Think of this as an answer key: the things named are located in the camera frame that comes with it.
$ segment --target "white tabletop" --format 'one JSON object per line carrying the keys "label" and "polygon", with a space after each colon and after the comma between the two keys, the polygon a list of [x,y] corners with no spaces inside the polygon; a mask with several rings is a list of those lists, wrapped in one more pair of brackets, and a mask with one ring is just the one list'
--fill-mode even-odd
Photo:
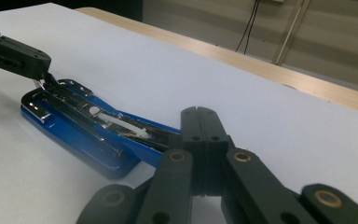
{"label": "white tabletop", "polygon": [[[179,128],[183,109],[209,107],[287,188],[324,183],[358,202],[358,111],[53,4],[0,12],[0,32],[117,109]],[[21,116],[32,89],[0,70],[0,223],[75,223],[101,187],[153,174],[144,163],[118,181],[95,173]],[[216,198],[195,198],[192,216],[225,223]]]}

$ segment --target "blue stapler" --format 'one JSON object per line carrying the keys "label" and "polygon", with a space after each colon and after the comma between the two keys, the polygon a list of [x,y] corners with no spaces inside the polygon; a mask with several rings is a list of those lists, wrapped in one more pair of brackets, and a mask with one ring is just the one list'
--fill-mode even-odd
{"label": "blue stapler", "polygon": [[73,80],[45,80],[22,97],[23,116],[108,178],[126,175],[139,161],[156,167],[170,135],[179,133],[116,110]]}
{"label": "blue stapler", "polygon": [[0,68],[36,83],[21,111],[43,133],[108,178],[139,161],[157,166],[178,130],[116,110],[73,80],[57,81],[50,63],[45,52],[0,35]]}

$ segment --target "white plastic part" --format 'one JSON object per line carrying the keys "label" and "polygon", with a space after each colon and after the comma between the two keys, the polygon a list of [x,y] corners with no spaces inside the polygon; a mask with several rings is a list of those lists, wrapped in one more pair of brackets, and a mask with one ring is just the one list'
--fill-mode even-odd
{"label": "white plastic part", "polygon": [[100,113],[100,108],[98,108],[97,106],[92,106],[89,109],[89,112],[91,113],[91,115],[96,115],[98,118],[103,119],[105,121],[110,121],[112,123],[115,123],[116,125],[119,125],[123,128],[126,128],[132,132],[134,132],[136,134],[137,137],[141,136],[143,138],[150,138],[150,135],[146,132],[146,129],[140,129],[132,124],[129,124],[121,119],[115,119],[109,115],[106,115],[104,113]]}

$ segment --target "wooden table edge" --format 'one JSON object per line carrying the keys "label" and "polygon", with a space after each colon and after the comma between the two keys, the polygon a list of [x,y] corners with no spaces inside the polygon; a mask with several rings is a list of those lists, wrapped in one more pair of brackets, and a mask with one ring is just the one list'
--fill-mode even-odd
{"label": "wooden table edge", "polygon": [[222,49],[184,35],[133,21],[95,7],[82,7],[76,10],[101,21],[109,22],[141,35],[154,37],[158,40],[230,64],[244,71],[295,88],[310,95],[358,110],[358,91],[319,78],[310,77],[272,63],[266,63],[228,49]]}

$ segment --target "black cable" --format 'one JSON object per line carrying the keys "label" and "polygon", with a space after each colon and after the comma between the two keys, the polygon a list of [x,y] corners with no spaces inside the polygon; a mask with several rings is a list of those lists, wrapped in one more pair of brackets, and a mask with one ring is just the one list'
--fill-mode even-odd
{"label": "black cable", "polygon": [[246,29],[245,29],[245,31],[243,32],[243,35],[242,35],[242,38],[241,38],[240,44],[239,44],[239,45],[237,46],[237,48],[235,49],[235,52],[237,52],[237,51],[238,51],[238,49],[240,48],[240,45],[241,45],[241,43],[242,43],[243,39],[245,38],[246,31],[248,30],[248,27],[249,27],[249,24],[251,23],[252,17],[253,17],[253,16],[254,16],[254,14],[255,14],[255,9],[256,9],[257,2],[258,2],[258,1],[259,1],[259,0],[255,0],[255,3],[254,3],[254,8],[252,9],[252,14],[251,14],[251,17],[249,18],[248,24],[246,25]]}
{"label": "black cable", "polygon": [[[256,0],[256,2],[257,2],[257,5],[255,6],[255,15],[257,15],[257,9],[258,9],[258,4],[260,3],[260,0]],[[248,39],[246,40],[245,50],[243,51],[243,54],[245,54],[246,50],[248,49],[249,36],[251,36],[253,24],[255,23],[255,15],[254,15],[253,20],[252,20],[251,28],[249,28]]]}

